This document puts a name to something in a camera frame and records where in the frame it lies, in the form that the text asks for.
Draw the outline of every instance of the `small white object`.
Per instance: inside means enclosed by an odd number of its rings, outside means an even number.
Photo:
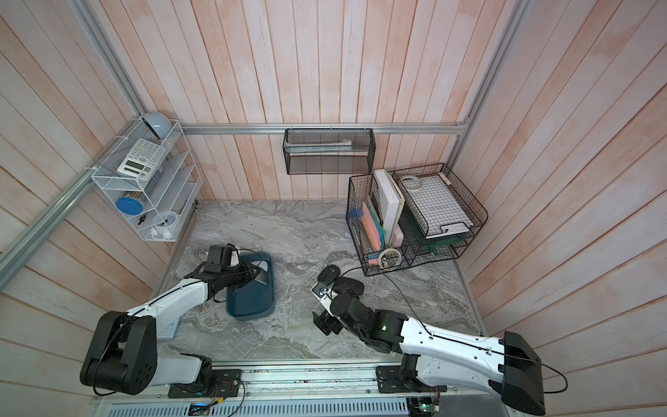
[[[156,214],[153,218],[153,223],[156,223],[153,228],[158,234],[162,235],[166,239],[169,239],[173,237],[173,228],[177,221],[178,214],[176,212],[161,212],[160,214]]]
[[[162,162],[164,153],[165,148],[157,143],[139,139],[129,150],[116,171],[129,177],[148,181],[155,173],[155,168]]]
[[[447,178],[447,177],[445,176],[445,174],[443,174],[442,172],[438,172],[438,175],[440,175],[440,178],[442,178],[442,180],[445,181],[445,184],[447,184],[447,185],[451,185],[451,184],[452,184],[452,182],[450,181],[450,179]]]

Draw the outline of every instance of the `keyboard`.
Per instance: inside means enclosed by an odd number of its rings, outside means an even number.
[[[178,323],[181,321],[181,318],[177,318],[170,325],[164,328],[158,335],[158,339],[173,339],[176,336],[176,330],[178,329]]]

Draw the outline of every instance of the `blue round container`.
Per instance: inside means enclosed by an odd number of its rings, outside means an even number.
[[[120,197],[116,201],[116,207],[121,213],[129,214],[130,216],[136,216],[141,213],[143,206],[137,200],[132,197]]]

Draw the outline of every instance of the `black wire basket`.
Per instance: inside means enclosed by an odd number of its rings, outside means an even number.
[[[378,258],[384,249],[377,251],[372,247],[360,220],[364,203],[377,187],[375,179],[372,174],[350,178],[346,219],[364,274],[378,275],[460,257],[488,219],[488,213],[472,192],[444,163],[400,169],[390,174],[403,193],[405,205],[398,220],[404,238],[401,246],[395,248],[401,260],[398,265],[389,262],[392,266],[388,268],[380,268],[382,259]],[[448,234],[456,230],[453,228],[463,226],[464,232]]]
[[[373,129],[286,129],[287,173],[369,173],[375,159]]]

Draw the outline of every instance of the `dark teal tray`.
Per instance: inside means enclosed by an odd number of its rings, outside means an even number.
[[[227,289],[227,313],[240,322],[256,320],[270,316],[275,309],[275,286],[273,285],[273,258],[266,252],[242,255],[239,261],[266,261],[269,284],[264,285],[255,280],[250,281],[238,290]]]

